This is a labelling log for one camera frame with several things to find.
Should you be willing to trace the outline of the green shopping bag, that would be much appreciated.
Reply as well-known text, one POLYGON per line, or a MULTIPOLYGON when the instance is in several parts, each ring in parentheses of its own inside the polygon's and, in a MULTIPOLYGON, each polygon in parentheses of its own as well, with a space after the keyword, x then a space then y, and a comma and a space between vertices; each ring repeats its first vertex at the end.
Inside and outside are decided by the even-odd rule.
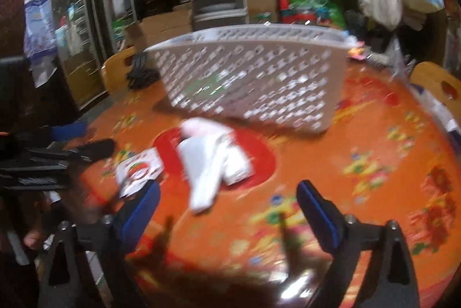
POLYGON ((279 0, 279 11, 286 24, 346 29, 342 0, 279 0))

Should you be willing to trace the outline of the right wooden chair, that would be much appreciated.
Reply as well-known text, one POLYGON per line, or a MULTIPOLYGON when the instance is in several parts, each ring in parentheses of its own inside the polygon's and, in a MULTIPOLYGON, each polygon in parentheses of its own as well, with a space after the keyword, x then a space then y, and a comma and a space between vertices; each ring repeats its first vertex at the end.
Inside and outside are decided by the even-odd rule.
POLYGON ((410 82, 431 92, 456 118, 460 118, 460 80, 448 71, 435 63, 424 61, 416 65, 410 82))

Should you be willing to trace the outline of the left wooden chair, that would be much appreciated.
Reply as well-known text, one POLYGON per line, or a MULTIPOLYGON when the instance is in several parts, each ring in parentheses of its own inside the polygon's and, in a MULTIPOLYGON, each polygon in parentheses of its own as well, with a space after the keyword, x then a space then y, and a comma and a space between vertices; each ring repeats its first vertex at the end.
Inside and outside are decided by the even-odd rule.
POLYGON ((134 47, 128 47, 109 57, 101 68, 102 81, 110 96, 118 96, 128 88, 127 74, 132 69, 134 47))

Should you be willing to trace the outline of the brown cardboard box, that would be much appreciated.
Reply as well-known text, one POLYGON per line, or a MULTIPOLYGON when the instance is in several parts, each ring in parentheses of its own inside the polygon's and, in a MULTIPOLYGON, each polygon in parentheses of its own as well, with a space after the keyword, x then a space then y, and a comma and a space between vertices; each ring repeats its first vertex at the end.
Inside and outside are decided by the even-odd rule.
POLYGON ((137 52, 146 48, 191 32, 189 10, 168 12, 143 18, 123 30, 126 43, 134 46, 137 52))

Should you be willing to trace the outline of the white perforated plastic basket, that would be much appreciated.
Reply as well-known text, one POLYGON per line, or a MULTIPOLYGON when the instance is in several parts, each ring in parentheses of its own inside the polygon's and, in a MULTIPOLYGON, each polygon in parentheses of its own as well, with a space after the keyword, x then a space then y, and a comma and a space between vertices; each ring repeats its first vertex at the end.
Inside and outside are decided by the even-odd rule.
POLYGON ((172 107, 323 133, 358 40, 318 26, 245 24, 187 33, 145 49, 172 107))

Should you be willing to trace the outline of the wooden chair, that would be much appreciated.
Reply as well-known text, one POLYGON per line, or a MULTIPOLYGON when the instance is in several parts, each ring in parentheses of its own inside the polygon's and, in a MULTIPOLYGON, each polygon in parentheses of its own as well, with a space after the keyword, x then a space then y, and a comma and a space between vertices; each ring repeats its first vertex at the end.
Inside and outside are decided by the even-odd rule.
POLYGON ((101 68, 102 81, 110 96, 118 96, 128 88, 127 74, 132 69, 134 47, 128 47, 109 57, 101 68))
POLYGON ((435 63, 424 61, 416 65, 410 82, 431 92, 456 118, 460 118, 460 80, 448 71, 435 63))

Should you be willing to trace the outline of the white tissue napkin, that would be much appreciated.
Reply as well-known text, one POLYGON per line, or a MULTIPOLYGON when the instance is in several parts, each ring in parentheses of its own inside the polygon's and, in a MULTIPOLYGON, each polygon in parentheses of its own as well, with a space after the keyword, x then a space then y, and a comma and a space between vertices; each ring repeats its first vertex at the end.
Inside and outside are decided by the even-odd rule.
POLYGON ((212 207, 221 185, 233 186, 254 175, 234 133, 195 135, 181 141, 177 152, 190 187, 189 210, 195 214, 212 207))

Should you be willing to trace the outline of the red floral tablecloth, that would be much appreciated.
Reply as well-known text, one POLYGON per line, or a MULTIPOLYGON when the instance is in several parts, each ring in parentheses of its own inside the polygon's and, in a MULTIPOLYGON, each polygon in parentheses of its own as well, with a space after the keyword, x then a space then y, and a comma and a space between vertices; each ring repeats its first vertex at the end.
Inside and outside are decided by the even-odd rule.
POLYGON ((233 122, 254 175, 222 187, 208 213, 188 208, 176 152, 183 114, 161 84, 126 95, 91 125, 117 142, 80 179, 91 208, 117 208, 116 166, 155 147, 161 200, 131 269, 151 307, 303 307, 330 264, 295 199, 308 179, 362 222, 396 220, 408 241, 422 307, 460 265, 460 166, 447 137, 385 71, 351 64, 334 121, 309 137, 233 122))

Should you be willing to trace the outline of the white blue hanging packet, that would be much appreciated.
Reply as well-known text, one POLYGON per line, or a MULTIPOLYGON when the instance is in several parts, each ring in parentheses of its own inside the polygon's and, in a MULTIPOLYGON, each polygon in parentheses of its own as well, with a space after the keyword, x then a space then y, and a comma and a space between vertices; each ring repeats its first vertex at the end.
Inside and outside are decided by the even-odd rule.
POLYGON ((24 15, 23 51, 30 62, 34 86, 38 88, 56 71, 57 43, 51 0, 24 0, 24 15))

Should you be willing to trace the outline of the white red printed packet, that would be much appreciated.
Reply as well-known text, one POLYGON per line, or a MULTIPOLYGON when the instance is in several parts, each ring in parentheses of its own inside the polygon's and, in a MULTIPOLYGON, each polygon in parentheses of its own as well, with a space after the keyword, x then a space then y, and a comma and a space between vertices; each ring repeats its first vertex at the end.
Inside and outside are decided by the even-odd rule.
POLYGON ((155 180, 164 166, 156 148, 150 148, 129 157, 116 167, 116 182, 120 198, 134 195, 148 180, 155 180))

